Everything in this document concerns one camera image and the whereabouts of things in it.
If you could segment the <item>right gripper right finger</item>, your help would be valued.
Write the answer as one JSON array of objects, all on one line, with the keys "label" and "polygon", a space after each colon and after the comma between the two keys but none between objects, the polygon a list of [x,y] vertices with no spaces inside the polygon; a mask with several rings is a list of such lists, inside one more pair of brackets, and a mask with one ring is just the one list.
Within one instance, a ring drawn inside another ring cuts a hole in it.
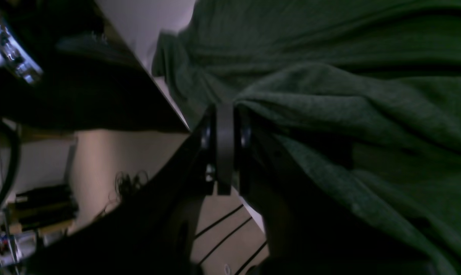
[{"label": "right gripper right finger", "polygon": [[326,195],[244,107],[226,108],[226,181],[261,216],[269,256],[249,275],[435,275],[431,259]]}]

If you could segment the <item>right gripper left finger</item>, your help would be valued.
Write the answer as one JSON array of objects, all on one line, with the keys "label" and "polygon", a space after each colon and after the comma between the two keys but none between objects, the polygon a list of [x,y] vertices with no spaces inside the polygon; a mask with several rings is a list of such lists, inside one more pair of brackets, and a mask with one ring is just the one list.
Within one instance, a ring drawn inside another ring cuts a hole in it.
[{"label": "right gripper left finger", "polygon": [[204,199],[213,194],[227,107],[195,131],[136,194],[24,261],[26,275],[201,275],[190,259]]}]

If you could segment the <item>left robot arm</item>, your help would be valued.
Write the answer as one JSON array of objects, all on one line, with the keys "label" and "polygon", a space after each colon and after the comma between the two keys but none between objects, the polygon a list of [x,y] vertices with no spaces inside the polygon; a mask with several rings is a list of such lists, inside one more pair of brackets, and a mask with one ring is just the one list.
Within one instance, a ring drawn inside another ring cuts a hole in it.
[{"label": "left robot arm", "polygon": [[24,48],[12,26],[0,9],[0,69],[30,86],[38,85],[44,71],[35,58]]}]

